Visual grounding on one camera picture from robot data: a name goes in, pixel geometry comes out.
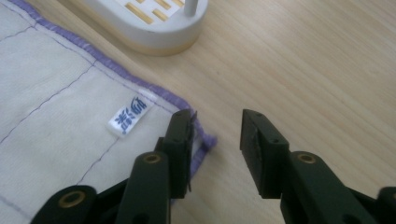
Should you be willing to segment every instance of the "wood grain surface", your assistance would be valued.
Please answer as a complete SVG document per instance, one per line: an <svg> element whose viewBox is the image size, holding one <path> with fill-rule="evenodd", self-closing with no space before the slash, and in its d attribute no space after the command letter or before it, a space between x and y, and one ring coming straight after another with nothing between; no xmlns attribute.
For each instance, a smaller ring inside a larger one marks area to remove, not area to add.
<svg viewBox="0 0 396 224"><path fill-rule="evenodd" d="M239 150L243 108L266 115L292 151L319 155L348 187L376 197L396 186L396 1L210 0L198 41L170 57L125 48L65 3L28 2L185 98L218 137L172 223L284 223Z"/></svg>

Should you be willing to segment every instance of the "white label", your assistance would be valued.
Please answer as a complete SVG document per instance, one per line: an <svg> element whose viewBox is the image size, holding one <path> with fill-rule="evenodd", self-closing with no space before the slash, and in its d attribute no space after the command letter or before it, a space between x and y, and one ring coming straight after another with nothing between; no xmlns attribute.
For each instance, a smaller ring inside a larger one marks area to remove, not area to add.
<svg viewBox="0 0 396 224"><path fill-rule="evenodd" d="M119 137L125 137L136 123L152 108L157 97L147 91L139 91L129 106L122 107L108 122L108 128Z"/></svg>

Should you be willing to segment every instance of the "white cloth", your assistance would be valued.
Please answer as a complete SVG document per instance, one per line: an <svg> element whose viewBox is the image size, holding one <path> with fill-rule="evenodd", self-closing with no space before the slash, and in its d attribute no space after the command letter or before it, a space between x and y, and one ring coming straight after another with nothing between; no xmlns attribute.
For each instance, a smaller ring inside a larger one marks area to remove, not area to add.
<svg viewBox="0 0 396 224"><path fill-rule="evenodd" d="M157 102L118 138L106 124L141 89ZM29 223L65 187L101 192L121 182L183 108L190 106L131 76L25 2L0 0L0 223ZM196 126L193 171L216 141Z"/></svg>

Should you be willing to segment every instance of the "purple cloth edge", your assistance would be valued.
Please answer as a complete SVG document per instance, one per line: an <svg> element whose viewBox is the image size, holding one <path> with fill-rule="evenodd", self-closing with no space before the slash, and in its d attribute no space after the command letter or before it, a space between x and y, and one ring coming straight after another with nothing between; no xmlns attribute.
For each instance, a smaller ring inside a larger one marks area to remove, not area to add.
<svg viewBox="0 0 396 224"><path fill-rule="evenodd" d="M134 75L130 74L126 69L124 69L121 65L118 63L114 62L110 58L108 58L104 53L102 53L99 49L95 48L93 45L88 43L85 39L79 37L78 35L65 30L64 28L47 21L44 17L42 17L29 3L26 3L24 0L9 0L9 2L13 3L14 5L18 6L22 10L24 10L26 13L29 14L29 16L34 19L37 23L40 25L44 26L45 28L51 30L52 32L56 33L57 35L60 35L73 43L74 45L78 46L81 49L84 49L87 51L93 58L95 58L97 61L102 63L104 66L109 68L110 70L114 71L117 73L119 76L132 81L133 83L137 84L138 86L144 87L146 89L149 89L150 91L155 92L157 95L161 96L164 100L167 102L171 103L172 105L175 105L179 109L191 109L192 107L185 101L184 99L180 98L179 96L173 94L172 92L164 89L161 86L157 86L151 83L148 83L147 81L143 80L140 77L135 77ZM192 161L191 161L191 176L193 176L199 166L201 165L202 161L204 160L204 157L206 153L209 151L210 148L212 148L216 143L217 143L217 138L206 134L204 132L204 129L197 119L195 121L195 128L198 131L198 134L200 134L203 138L203 144L201 145L200 148L196 151L194 154Z"/></svg>

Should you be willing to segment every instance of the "screw hole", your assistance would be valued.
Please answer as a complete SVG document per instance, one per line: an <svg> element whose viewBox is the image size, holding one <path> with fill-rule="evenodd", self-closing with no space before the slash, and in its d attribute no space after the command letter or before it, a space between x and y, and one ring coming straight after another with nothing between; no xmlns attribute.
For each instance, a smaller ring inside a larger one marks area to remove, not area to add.
<svg viewBox="0 0 396 224"><path fill-rule="evenodd" d="M156 163L161 160L161 157L156 154L150 154L143 159L146 163Z"/></svg>
<svg viewBox="0 0 396 224"><path fill-rule="evenodd" d="M132 224L148 224L149 223L149 216L144 213L137 214L134 216L132 220Z"/></svg>
<svg viewBox="0 0 396 224"><path fill-rule="evenodd" d="M59 200L58 204L62 208L70 208L82 203L85 199L85 193L81 190L74 190L72 192L66 193Z"/></svg>
<svg viewBox="0 0 396 224"><path fill-rule="evenodd" d="M361 221L352 215L344 215L343 221L346 224L361 224Z"/></svg>
<svg viewBox="0 0 396 224"><path fill-rule="evenodd" d="M298 158L300 161L303 161L303 162L305 162L305 163L310 163L310 164L312 164L312 163L317 162L317 160L315 159L315 157L310 156L310 155L308 155L308 154L299 154L297 158Z"/></svg>

